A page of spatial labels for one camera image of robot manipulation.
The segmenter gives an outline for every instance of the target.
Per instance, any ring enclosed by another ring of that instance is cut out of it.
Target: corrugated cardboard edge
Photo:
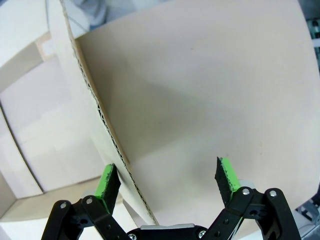
[[[130,173],[128,160],[126,159],[123,151],[120,149],[118,141],[114,137],[115,135],[112,131],[110,122],[107,120],[106,113],[94,91],[95,87],[92,84],[92,81],[89,80],[89,71],[84,64],[83,59],[81,58],[79,49],[77,48],[68,22],[66,9],[62,0],[50,1],[50,4],[48,6],[48,19],[52,40],[54,41],[56,46],[57,44],[63,45],[60,46],[61,49],[56,49],[56,55],[59,58],[61,57],[61,51],[69,47],[72,48],[73,56],[70,56],[70,59],[68,59],[68,61],[76,61],[76,64],[78,66],[77,70],[81,71],[82,74],[82,79],[79,79],[79,84],[81,84],[81,81],[83,81],[89,91],[88,93],[94,99],[100,119],[103,122],[108,136],[111,138],[113,146],[117,151],[118,158],[113,159],[113,161],[118,169],[118,172],[120,173],[119,176],[122,182],[120,192],[123,198],[143,218],[143,220],[146,221],[147,224],[158,224],[155,216],[151,212],[147,202],[143,198],[142,193],[140,192],[135,180],[133,179],[133,176]]]

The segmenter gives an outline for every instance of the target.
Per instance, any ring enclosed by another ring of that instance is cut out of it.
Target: screw
[[[205,235],[206,231],[202,230],[199,232],[198,237],[201,239]]]
[[[242,190],[242,194],[243,194],[243,195],[248,195],[248,194],[250,194],[249,189],[248,189],[248,188],[243,189],[243,190]]]
[[[129,238],[130,238],[131,240],[137,240],[137,236],[136,236],[135,234],[133,234],[133,233],[130,233],[130,234],[129,234]]]
[[[64,202],[64,203],[61,203],[60,208],[64,209],[66,206],[67,204]]]
[[[270,193],[270,196],[271,196],[271,197],[275,197],[275,196],[277,196],[276,191],[273,191],[273,190],[272,190],[272,191],[270,191],[269,193]]]
[[[88,198],[85,202],[86,202],[86,204],[92,203],[92,198]]]

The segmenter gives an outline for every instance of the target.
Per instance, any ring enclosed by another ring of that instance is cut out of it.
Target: cardboard sheet
[[[297,1],[176,0],[78,42],[160,224],[213,222],[217,156],[292,209],[316,192],[320,81]]]
[[[108,120],[102,112],[99,101],[93,92],[89,80],[90,75],[86,72],[86,66],[83,64],[83,60],[77,50],[62,1],[50,1],[48,19],[53,45],[63,75],[67,80],[72,98],[77,103],[77,109],[80,113],[82,110],[88,116],[85,124],[90,128],[90,134],[94,139],[95,147],[98,149],[102,159],[108,161],[105,164],[115,163],[119,177],[122,180],[120,193],[125,201],[148,224],[156,223],[157,220],[144,201],[129,172],[125,156],[118,147],[117,140],[113,137]]]

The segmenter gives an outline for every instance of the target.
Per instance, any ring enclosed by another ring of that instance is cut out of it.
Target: green foam pad
[[[94,195],[110,214],[114,211],[120,184],[116,166],[114,164],[105,166]]]
[[[236,192],[240,187],[239,180],[237,178],[237,175],[235,173],[235,170],[232,168],[231,163],[229,162],[228,158],[222,158],[221,159],[221,164],[224,170],[224,173],[226,175],[229,188],[231,192]]]

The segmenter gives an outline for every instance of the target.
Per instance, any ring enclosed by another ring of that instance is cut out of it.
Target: cardboard wall
[[[52,57],[0,93],[17,144],[45,192],[98,177],[111,162],[96,147],[90,110],[72,92]]]
[[[297,1],[176,0],[78,43],[160,224],[213,222],[217,156],[258,191],[282,189],[292,209],[316,192],[320,81]]]
[[[0,172],[0,218],[16,201],[16,196],[12,192],[4,176]]]
[[[45,0],[10,0],[0,7],[0,67],[48,32]]]
[[[42,62],[36,43],[30,43],[0,67],[0,92]]]
[[[30,173],[8,128],[3,112],[0,112],[0,172],[17,199],[42,194]]]

